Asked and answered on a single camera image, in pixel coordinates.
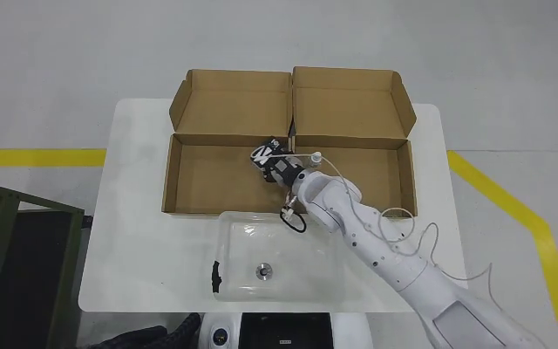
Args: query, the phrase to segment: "black cable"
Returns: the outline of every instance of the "black cable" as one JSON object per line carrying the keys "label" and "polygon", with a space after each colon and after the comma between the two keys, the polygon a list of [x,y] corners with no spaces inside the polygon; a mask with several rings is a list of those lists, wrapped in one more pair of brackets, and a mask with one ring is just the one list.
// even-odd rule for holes
{"label": "black cable", "polygon": [[303,218],[298,212],[296,212],[296,211],[293,211],[293,215],[295,215],[295,216],[297,216],[298,218],[300,218],[300,222],[303,223],[303,228],[302,228],[302,229],[299,229],[299,228],[295,227],[294,225],[292,225],[290,222],[288,222],[288,221],[285,219],[285,217],[284,217],[284,216],[285,216],[285,213],[284,213],[282,210],[281,210],[281,212],[279,212],[279,217],[281,217],[281,220],[282,220],[285,224],[287,224],[287,226],[288,226],[289,228],[293,229],[293,230],[294,230],[295,232],[297,232],[297,233],[301,233],[301,234],[302,234],[304,231],[306,231],[306,221],[304,221],[304,218]]}

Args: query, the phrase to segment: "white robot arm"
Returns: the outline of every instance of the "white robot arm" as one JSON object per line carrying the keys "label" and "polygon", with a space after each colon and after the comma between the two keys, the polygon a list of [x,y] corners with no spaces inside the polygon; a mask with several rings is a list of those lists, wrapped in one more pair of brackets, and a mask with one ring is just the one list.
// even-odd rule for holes
{"label": "white robot arm", "polygon": [[257,148],[251,160],[267,181],[291,188],[325,230],[341,232],[349,249],[418,314],[435,348],[523,348],[536,343],[498,307],[459,287],[414,253],[387,218],[360,203],[361,193],[350,181],[304,169],[276,140]]}

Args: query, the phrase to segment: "round button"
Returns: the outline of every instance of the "round button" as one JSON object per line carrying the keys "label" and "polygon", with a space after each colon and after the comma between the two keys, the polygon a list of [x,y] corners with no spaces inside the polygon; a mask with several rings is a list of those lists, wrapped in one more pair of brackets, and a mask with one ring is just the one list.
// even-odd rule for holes
{"label": "round button", "polygon": [[216,346],[224,346],[227,343],[228,333],[224,328],[213,332],[213,342]]}

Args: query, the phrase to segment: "yellow tape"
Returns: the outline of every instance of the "yellow tape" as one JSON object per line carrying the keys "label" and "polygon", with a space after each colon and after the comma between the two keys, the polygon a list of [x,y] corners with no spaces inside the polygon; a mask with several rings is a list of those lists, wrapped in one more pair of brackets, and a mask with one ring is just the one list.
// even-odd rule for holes
{"label": "yellow tape", "polygon": [[548,223],[459,154],[448,151],[447,159],[453,172],[531,231],[541,260],[542,273],[547,282],[550,302],[555,317],[558,318],[558,253]]}
{"label": "yellow tape", "polygon": [[0,167],[99,167],[106,149],[0,149]]}

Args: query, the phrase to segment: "clear plastic container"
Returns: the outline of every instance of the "clear plastic container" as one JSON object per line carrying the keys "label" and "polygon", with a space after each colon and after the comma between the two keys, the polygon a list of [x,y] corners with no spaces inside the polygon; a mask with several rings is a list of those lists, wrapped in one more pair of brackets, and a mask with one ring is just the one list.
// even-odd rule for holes
{"label": "clear plastic container", "polygon": [[215,260],[222,301],[335,302],[344,289],[339,244],[304,215],[297,233],[277,214],[223,212]]}

